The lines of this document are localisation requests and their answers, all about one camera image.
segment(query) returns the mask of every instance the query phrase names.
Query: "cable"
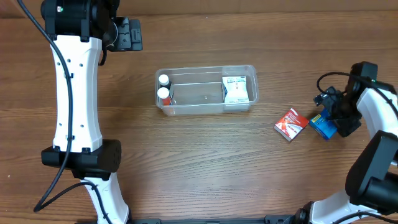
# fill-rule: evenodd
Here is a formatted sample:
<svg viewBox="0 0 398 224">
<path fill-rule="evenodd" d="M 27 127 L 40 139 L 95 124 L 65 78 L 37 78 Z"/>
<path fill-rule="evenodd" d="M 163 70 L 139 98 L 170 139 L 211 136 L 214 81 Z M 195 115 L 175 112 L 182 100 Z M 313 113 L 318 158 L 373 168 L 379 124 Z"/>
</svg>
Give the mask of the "cable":
<svg viewBox="0 0 398 224">
<path fill-rule="evenodd" d="M 357 81 L 363 83 L 364 85 L 366 85 L 368 88 L 372 88 L 372 89 L 373 89 L 374 91 L 376 91 L 376 93 L 378 93 L 384 100 L 387 101 L 387 103 L 390 105 L 391 109 L 392 109 L 393 112 L 396 114 L 396 117 L 397 117 L 397 119 L 398 119 L 398 109 L 394 106 L 394 104 L 392 104 L 392 100 L 389 99 L 382 91 L 380 91 L 378 87 L 374 86 L 373 83 L 371 83 L 371 82 L 365 80 L 364 78 L 358 77 L 358 76 L 356 76 L 356 75 L 352 75 L 352 74 L 345 73 L 345 72 L 328 72 L 328 73 L 322 75 L 322 76 L 319 77 L 319 79 L 317 80 L 317 88 L 318 88 L 318 90 L 319 90 L 321 93 L 324 93 L 324 94 L 327 94 L 327 95 L 330 95 L 330 96 L 336 96 L 336 95 L 340 95 L 340 94 L 342 94 L 342 93 L 345 93 L 345 91 L 342 92 L 342 93 L 329 93 L 329 92 L 324 91 L 324 90 L 322 90 L 322 89 L 320 88 L 320 86 L 319 86 L 320 81 L 321 81 L 323 78 L 325 78 L 325 77 L 327 77 L 327 76 L 329 76 L 329 75 L 343 75 L 343 76 L 347 76 L 347 77 L 350 77 L 350 78 L 354 78 L 355 80 L 357 80 Z"/>
<path fill-rule="evenodd" d="M 361 218 L 361 216 L 363 216 L 363 215 L 374 217 L 374 218 L 380 219 L 380 220 L 388 222 L 388 223 L 398 224 L 398 221 L 391 220 L 389 218 L 385 218 L 385 217 L 382 217 L 380 215 L 375 215 L 375 214 L 370 213 L 370 212 L 357 212 L 357 213 L 354 213 L 354 214 L 351 214 L 351 215 L 347 215 L 347 216 L 345 216 L 343 218 L 340 218 L 337 221 L 333 222 L 333 224 L 340 224 L 340 223 L 342 223 L 344 221 L 347 221 L 347 220 L 349 220 L 351 218 L 354 218 L 354 217 Z"/>
<path fill-rule="evenodd" d="M 26 8 L 25 4 L 22 2 L 22 0 L 17 0 L 18 4 L 22 8 L 22 10 L 25 12 L 27 17 L 33 22 L 33 24 L 38 28 L 38 30 L 42 33 L 42 35 L 45 37 L 45 39 L 50 43 L 51 47 L 54 49 L 55 53 L 57 54 L 58 58 L 60 59 L 60 62 L 62 64 L 63 70 L 65 72 L 65 79 L 67 80 L 67 87 L 68 87 L 68 101 L 69 101 L 69 110 L 68 110 L 68 144 L 67 144 L 67 151 L 65 153 L 65 158 L 62 162 L 62 165 L 56 174 L 54 180 L 50 184 L 49 188 L 47 191 L 44 193 L 43 197 L 39 200 L 35 208 L 33 209 L 34 212 L 38 212 L 44 207 L 42 206 L 45 199 L 49 196 L 55 185 L 57 184 L 58 180 L 61 178 L 62 172 L 65 169 L 65 166 L 67 165 L 67 161 L 69 158 L 70 154 L 70 148 L 72 146 L 72 140 L 73 140 L 73 135 L 72 135 L 72 118 L 73 118 L 73 97 L 72 97 L 72 84 L 70 81 L 70 74 L 69 70 L 67 67 L 67 64 L 65 62 L 64 57 L 62 56 L 60 50 L 58 49 L 57 45 L 55 45 L 54 41 L 47 35 L 47 33 L 44 31 L 43 27 L 36 21 L 36 19 L 32 16 L 32 14 L 29 12 L 29 10 Z"/>
<path fill-rule="evenodd" d="M 54 196 L 53 198 L 51 198 L 50 200 L 48 200 L 47 202 L 45 202 L 45 203 L 42 205 L 42 208 L 45 208 L 47 205 L 50 205 L 52 202 L 54 202 L 56 199 L 58 199 L 59 197 L 61 197 L 61 196 L 64 195 L 64 194 L 66 194 L 67 192 L 69 192 L 69 191 L 71 191 L 71 190 L 73 190 L 73 189 L 75 189 L 75 188 L 77 188 L 77 187 L 79 187 L 79 186 L 83 186 L 83 185 L 90 185 L 90 186 L 91 186 L 91 189 L 95 191 L 95 194 L 97 195 L 97 198 L 98 198 L 98 201 L 99 201 L 99 207 L 101 208 L 101 212 L 102 212 L 102 214 L 104 215 L 103 218 L 106 219 L 106 221 L 107 221 L 109 224 L 112 224 L 112 223 L 111 223 L 111 220 L 110 220 L 109 217 L 108 217 L 108 214 L 105 213 L 105 208 L 104 208 L 104 204 L 103 204 L 103 202 L 102 202 L 102 198 L 101 198 L 100 192 L 99 192 L 97 186 L 96 186 L 94 183 L 92 183 L 92 182 L 80 182 L 80 183 L 77 183 L 77 184 L 73 184 L 72 186 L 70 186 L 70 187 L 68 187 L 67 189 L 61 191 L 61 192 L 58 193 L 56 196 Z"/>
</svg>

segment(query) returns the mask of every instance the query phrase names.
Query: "red and white box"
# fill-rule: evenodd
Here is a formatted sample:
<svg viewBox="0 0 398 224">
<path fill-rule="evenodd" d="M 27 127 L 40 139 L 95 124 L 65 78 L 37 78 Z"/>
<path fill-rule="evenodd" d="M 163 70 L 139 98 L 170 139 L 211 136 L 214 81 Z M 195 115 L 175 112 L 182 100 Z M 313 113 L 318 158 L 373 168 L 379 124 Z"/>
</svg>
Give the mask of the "red and white box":
<svg viewBox="0 0 398 224">
<path fill-rule="evenodd" d="M 281 133 L 289 142 L 292 141 L 309 123 L 309 120 L 299 115 L 291 108 L 283 118 L 274 126 L 274 129 Z"/>
</svg>

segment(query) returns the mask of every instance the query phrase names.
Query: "bottle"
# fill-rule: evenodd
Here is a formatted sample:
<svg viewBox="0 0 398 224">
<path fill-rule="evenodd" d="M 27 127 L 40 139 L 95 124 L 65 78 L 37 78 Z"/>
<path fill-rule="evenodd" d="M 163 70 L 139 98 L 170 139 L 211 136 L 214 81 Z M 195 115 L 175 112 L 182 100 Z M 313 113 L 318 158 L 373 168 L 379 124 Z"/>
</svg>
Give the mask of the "bottle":
<svg viewBox="0 0 398 224">
<path fill-rule="evenodd" d="M 172 98 L 170 97 L 170 92 L 166 87 L 162 87 L 157 90 L 157 96 L 162 100 L 163 105 L 173 105 Z"/>
<path fill-rule="evenodd" d="M 169 77 L 165 74 L 159 76 L 159 83 L 160 87 L 164 87 L 169 90 L 170 97 L 173 98 L 174 96 L 174 86 L 173 83 L 170 81 Z"/>
</svg>

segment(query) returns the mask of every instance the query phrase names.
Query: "clear plastic container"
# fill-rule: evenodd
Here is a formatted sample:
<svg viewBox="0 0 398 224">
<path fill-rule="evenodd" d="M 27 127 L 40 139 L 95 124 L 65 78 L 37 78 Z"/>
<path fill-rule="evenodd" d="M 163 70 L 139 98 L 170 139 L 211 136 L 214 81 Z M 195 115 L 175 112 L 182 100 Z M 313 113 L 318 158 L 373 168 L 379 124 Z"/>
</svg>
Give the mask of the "clear plastic container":
<svg viewBox="0 0 398 224">
<path fill-rule="evenodd" d="M 174 86 L 173 100 L 177 105 L 163 105 L 157 96 L 161 74 L 169 76 Z M 249 102 L 224 103 L 222 77 L 245 76 Z M 156 105 L 167 115 L 211 114 L 247 111 L 259 100 L 256 69 L 252 65 L 199 68 L 166 68 L 155 74 Z"/>
</svg>

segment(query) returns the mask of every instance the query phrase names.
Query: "wooden surface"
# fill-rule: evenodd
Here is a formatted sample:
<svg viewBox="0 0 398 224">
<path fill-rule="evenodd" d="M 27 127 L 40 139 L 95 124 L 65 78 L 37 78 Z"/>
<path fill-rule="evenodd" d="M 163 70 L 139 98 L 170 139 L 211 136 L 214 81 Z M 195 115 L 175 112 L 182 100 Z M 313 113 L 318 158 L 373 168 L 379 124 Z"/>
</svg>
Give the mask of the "wooden surface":
<svg viewBox="0 0 398 224">
<path fill-rule="evenodd" d="M 317 78 L 356 62 L 377 63 L 378 79 L 398 85 L 397 12 L 138 18 L 144 51 L 108 54 L 98 71 L 101 132 L 122 142 L 118 177 L 134 218 L 263 217 L 328 197 L 367 145 L 365 125 L 328 142 L 308 126 L 288 143 L 275 122 L 291 107 L 311 118 L 321 110 Z M 32 212 L 57 172 L 40 161 L 55 133 L 53 59 L 30 21 L 0 20 L 0 29 L 0 223 L 94 219 L 85 189 Z M 166 117 L 155 106 L 160 68 L 241 64 L 259 80 L 250 112 Z M 77 181 L 66 171 L 54 193 Z"/>
<path fill-rule="evenodd" d="M 31 13 L 39 18 L 42 2 L 24 0 Z M 121 0 L 118 15 L 391 10 L 398 10 L 398 0 Z M 0 17 L 25 15 L 19 10 L 17 0 L 0 0 Z"/>
</svg>

